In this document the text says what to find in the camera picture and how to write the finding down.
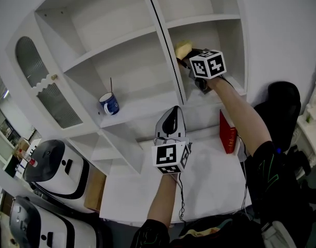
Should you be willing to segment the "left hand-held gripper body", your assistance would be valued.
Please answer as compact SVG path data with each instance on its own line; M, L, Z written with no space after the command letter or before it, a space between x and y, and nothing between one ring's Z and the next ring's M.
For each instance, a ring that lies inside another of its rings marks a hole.
M186 137L158 137L152 147L153 166L162 174L178 174L185 170L192 142Z

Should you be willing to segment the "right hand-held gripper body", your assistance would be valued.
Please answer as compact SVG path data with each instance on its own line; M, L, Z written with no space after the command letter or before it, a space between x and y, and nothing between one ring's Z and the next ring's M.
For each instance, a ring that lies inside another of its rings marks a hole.
M195 86L205 95L211 91L207 80L226 73L224 56L221 51L208 50L189 58L191 70L189 77Z

